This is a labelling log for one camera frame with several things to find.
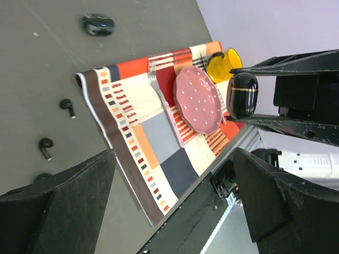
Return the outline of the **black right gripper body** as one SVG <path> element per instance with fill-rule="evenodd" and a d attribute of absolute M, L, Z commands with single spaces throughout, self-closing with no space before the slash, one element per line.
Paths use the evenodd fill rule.
<path fill-rule="evenodd" d="M 278 76 L 273 104 L 280 116 L 338 125 L 338 73 Z"/>

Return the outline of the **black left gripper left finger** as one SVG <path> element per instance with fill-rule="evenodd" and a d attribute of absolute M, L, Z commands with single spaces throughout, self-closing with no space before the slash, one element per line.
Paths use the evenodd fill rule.
<path fill-rule="evenodd" d="M 94 253 L 115 152 L 1 195 L 1 253 Z"/>

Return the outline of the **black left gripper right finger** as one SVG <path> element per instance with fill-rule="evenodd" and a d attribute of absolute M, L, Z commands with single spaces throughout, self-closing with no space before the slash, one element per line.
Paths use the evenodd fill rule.
<path fill-rule="evenodd" d="M 241 148 L 234 151 L 234 168 L 259 253 L 338 253 L 338 191 Z"/>

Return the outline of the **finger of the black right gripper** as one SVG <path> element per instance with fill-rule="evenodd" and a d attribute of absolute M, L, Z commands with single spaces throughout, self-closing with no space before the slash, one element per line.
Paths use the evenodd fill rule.
<path fill-rule="evenodd" d="M 245 119 L 236 119 L 228 116 L 227 120 L 249 124 L 264 131 L 280 133 L 338 147 L 337 125 L 263 114 L 254 114 Z"/>
<path fill-rule="evenodd" d="M 272 57 L 254 66 L 234 68 L 230 73 L 254 76 L 293 76 L 338 73 L 338 50 Z"/>

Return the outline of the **glossy black gold-trim charging case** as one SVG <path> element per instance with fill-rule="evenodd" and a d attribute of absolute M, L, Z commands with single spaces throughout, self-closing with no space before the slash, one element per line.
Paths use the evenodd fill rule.
<path fill-rule="evenodd" d="M 256 109 L 258 81 L 250 73 L 235 74 L 229 80 L 226 96 L 227 111 L 234 119 L 251 117 Z"/>

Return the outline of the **black stem earbud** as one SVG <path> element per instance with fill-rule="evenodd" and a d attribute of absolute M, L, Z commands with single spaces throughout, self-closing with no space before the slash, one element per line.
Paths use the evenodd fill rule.
<path fill-rule="evenodd" d="M 66 99 L 63 99 L 62 101 L 60 101 L 59 106 L 63 110 L 69 110 L 69 114 L 70 114 L 70 117 L 72 119 L 74 119 L 76 117 L 75 113 L 74 113 L 74 108 L 73 108 L 72 102 L 69 98 L 66 98 Z"/>
<path fill-rule="evenodd" d="M 40 141 L 39 141 L 39 149 L 42 153 L 42 155 L 44 156 L 44 158 L 49 161 L 51 160 L 51 155 L 48 151 L 49 148 L 53 147 L 53 141 L 49 138 L 42 138 Z"/>

